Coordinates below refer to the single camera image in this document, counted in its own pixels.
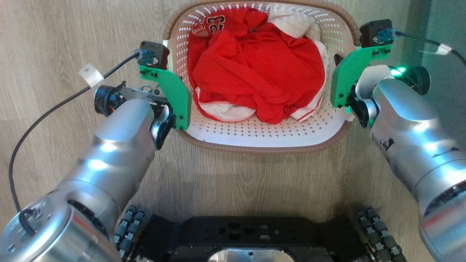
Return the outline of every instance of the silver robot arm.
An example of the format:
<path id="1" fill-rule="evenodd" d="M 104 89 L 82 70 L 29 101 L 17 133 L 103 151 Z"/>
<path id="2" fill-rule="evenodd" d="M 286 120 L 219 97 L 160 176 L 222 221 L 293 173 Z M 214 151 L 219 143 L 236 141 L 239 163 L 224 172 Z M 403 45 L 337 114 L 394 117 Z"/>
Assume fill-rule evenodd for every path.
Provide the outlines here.
<path id="1" fill-rule="evenodd" d="M 440 126 L 433 107 L 402 81 L 384 79 L 372 92 L 367 86 L 359 91 L 372 139 L 419 205 L 427 249 L 438 262 L 465 261 L 466 152 Z"/>
<path id="2" fill-rule="evenodd" d="M 16 215 L 2 235 L 0 261 L 118 262 L 113 242 L 119 215 L 139 188 L 156 151 L 155 138 L 168 117 L 147 100 L 131 99 L 95 132 L 89 149 L 66 178 L 26 209 L 35 234 Z"/>

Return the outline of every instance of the floor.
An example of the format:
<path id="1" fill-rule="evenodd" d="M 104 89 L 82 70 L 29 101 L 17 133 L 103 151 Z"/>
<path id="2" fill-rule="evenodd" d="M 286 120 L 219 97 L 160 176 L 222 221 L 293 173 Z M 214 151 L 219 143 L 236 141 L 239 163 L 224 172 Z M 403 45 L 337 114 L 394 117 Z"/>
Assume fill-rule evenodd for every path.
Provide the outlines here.
<path id="1" fill-rule="evenodd" d="M 170 15 L 185 0 L 0 0 L 0 227 L 15 214 L 7 166 L 16 142 L 42 113 L 85 86 L 77 72 L 87 63 L 105 71 L 141 40 L 162 40 Z M 362 25 L 390 18 L 412 26 L 418 1 L 335 0 Z M 406 61 L 399 41 L 389 63 Z M 138 86 L 134 65 L 108 81 Z M 104 120 L 91 92 L 45 119 L 21 147 L 15 181 L 22 206 L 50 191 L 73 165 Z M 197 215 L 288 215 L 313 221 L 351 216 L 374 206 L 410 262 L 431 262 L 418 234 L 417 205 L 354 123 L 348 135 L 312 154 L 250 155 L 200 149 L 172 132 L 157 152 L 132 203 L 167 219 Z"/>

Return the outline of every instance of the white cloth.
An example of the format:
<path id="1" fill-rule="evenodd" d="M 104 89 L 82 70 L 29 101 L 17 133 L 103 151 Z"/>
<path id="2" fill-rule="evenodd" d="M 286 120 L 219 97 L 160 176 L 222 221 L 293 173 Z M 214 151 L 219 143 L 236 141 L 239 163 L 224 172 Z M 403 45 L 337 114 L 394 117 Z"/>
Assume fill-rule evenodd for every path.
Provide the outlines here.
<path id="1" fill-rule="evenodd" d="M 327 67 L 329 65 L 329 55 L 327 48 L 323 43 L 320 42 L 321 32 L 319 26 L 315 22 L 315 19 L 309 15 L 296 11 L 290 11 L 287 8 L 271 8 L 268 15 L 268 22 L 274 24 L 282 32 L 294 38 L 302 38 L 305 36 L 309 39 L 312 39 L 321 54 L 325 69 L 325 81 L 323 86 L 314 97 L 314 99 L 310 101 L 306 107 L 300 108 L 291 114 L 291 117 L 296 119 L 298 122 L 303 122 L 304 120 L 314 115 L 322 104 L 325 82 L 327 81 Z M 197 87 L 196 95 L 198 97 L 199 92 L 200 89 Z M 231 104 L 229 102 L 199 102 L 199 106 L 211 117 L 221 122 L 227 123 L 248 120 L 255 113 L 255 109 Z"/>

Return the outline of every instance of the black cable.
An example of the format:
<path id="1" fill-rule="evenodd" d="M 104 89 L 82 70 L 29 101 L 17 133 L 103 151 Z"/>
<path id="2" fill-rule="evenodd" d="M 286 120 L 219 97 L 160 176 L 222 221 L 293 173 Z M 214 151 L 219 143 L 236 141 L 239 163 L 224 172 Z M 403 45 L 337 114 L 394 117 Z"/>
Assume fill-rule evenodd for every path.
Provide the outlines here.
<path id="1" fill-rule="evenodd" d="M 399 35 L 399 36 L 407 37 L 409 39 L 413 39 L 413 40 L 421 41 L 421 42 L 424 42 L 424 43 L 429 43 L 429 44 L 432 44 L 432 45 L 436 45 L 438 47 L 441 45 L 441 43 L 439 43 L 437 41 L 425 39 L 425 38 L 422 38 L 422 37 L 417 37 L 415 35 L 407 34 L 407 33 L 400 32 L 400 31 L 396 31 L 395 34 Z"/>
<path id="2" fill-rule="evenodd" d="M 19 214 L 20 224 L 21 224 L 21 226 L 24 228 L 24 230 L 26 231 L 26 233 L 28 233 L 30 236 L 34 236 L 34 235 L 35 235 L 35 230 L 32 228 L 31 224 L 30 224 L 29 221 L 27 220 L 26 214 L 33 215 L 33 214 L 34 214 L 34 210 L 29 209 L 29 208 L 26 208 L 26 209 L 24 209 L 24 210 L 21 210 L 21 211 L 20 211 L 20 214 Z"/>
<path id="3" fill-rule="evenodd" d="M 404 32 L 400 32 L 400 31 L 396 31 L 395 32 L 396 35 L 399 35 L 399 36 L 404 36 L 404 37 L 407 37 L 409 39 L 413 39 L 413 40 L 417 40 L 417 41 L 421 41 L 421 42 L 424 42 L 424 43 L 429 43 L 429 44 L 432 44 L 432 45 L 435 45 L 435 46 L 440 46 L 441 43 L 437 42 L 437 41 L 434 41 L 434 40 L 430 40 L 430 39 L 425 39 L 425 38 L 422 38 L 422 37 L 417 37 L 417 36 L 414 36 L 414 35 L 411 35 L 411 34 L 407 34 L 407 33 L 404 33 Z M 455 55 L 457 58 L 459 58 L 459 60 L 463 63 L 463 65 L 466 67 L 466 60 L 465 58 L 460 55 L 460 53 L 458 53 L 458 51 L 454 50 L 454 49 L 451 49 L 450 50 L 450 53 L 452 53 L 453 55 Z"/>
<path id="4" fill-rule="evenodd" d="M 133 58 L 136 58 L 140 56 L 140 53 L 134 53 L 133 55 L 131 55 L 130 57 L 126 58 L 125 60 L 123 60 L 121 63 L 119 63 L 117 66 L 115 66 L 112 70 L 110 70 L 107 74 L 103 75 L 103 78 L 107 78 L 109 77 L 110 75 L 112 75 L 115 71 L 117 71 L 118 69 L 120 69 L 120 67 L 122 67 L 124 64 L 126 64 L 127 62 L 129 62 L 131 59 Z M 20 207 L 20 203 L 18 201 L 18 196 L 16 195 L 16 190 L 14 188 L 14 181 L 13 181 L 13 163 L 14 163 L 14 159 L 16 157 L 16 154 L 18 153 L 18 150 L 20 148 L 20 146 L 23 144 L 24 140 L 26 139 L 26 137 L 29 135 L 29 133 L 42 121 L 44 120 L 44 118 L 46 118 L 48 115 L 50 115 L 53 111 L 57 110 L 58 108 L 60 108 L 61 106 L 63 106 L 64 104 L 68 103 L 69 101 L 75 99 L 76 97 L 82 95 L 83 93 L 85 93 L 86 91 L 88 91 L 90 89 L 89 86 L 85 87 L 84 89 L 82 89 L 81 91 L 77 92 L 76 94 L 68 97 L 67 99 L 63 100 L 62 102 L 60 102 L 58 105 L 52 107 L 49 111 L 45 112 L 45 114 L 43 114 L 39 119 L 37 119 L 27 130 L 26 132 L 24 133 L 24 135 L 20 138 L 20 140 L 18 141 L 18 143 L 16 144 L 16 147 L 14 148 L 13 150 L 13 153 L 11 154 L 11 159 L 10 159 L 10 165 L 8 167 L 8 179 L 9 179 L 9 183 L 10 183 L 10 190 L 11 190 L 11 195 L 13 197 L 13 201 L 14 201 L 14 206 L 16 207 L 16 211 L 19 212 L 21 210 L 21 207 Z"/>
<path id="5" fill-rule="evenodd" d="M 456 50 L 454 50 L 454 49 L 452 49 L 452 50 L 450 51 L 450 53 L 454 54 L 457 58 L 459 58 L 459 60 L 460 60 L 460 61 L 463 63 L 463 65 L 466 67 L 466 60 L 465 60 L 465 58 L 464 58 L 462 55 L 460 55 L 460 54 L 459 54 Z"/>

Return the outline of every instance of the laundry basket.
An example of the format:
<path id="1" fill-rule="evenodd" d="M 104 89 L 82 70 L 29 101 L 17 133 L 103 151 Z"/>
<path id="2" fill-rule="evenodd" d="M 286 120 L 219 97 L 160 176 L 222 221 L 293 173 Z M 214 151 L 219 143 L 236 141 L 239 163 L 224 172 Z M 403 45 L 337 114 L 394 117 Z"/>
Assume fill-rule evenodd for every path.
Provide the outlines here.
<path id="1" fill-rule="evenodd" d="M 315 18 L 321 29 L 321 42 L 329 53 L 329 68 L 323 103 L 315 115 L 299 123 L 285 119 L 267 124 L 255 116 L 239 123 L 222 123 L 204 117 L 192 103 L 191 124 L 180 135 L 190 143 L 209 149 L 240 152 L 312 152 L 323 149 L 349 129 L 351 115 L 345 108 L 330 104 L 330 87 L 336 54 L 345 57 L 359 45 L 359 31 L 353 18 L 341 7 L 321 0 L 222 1 L 198 0 L 181 7 L 165 29 L 164 44 L 170 50 L 169 70 L 182 77 L 192 92 L 186 66 L 188 35 L 204 17 L 222 9 L 250 7 L 268 12 L 271 8 L 288 8 Z"/>

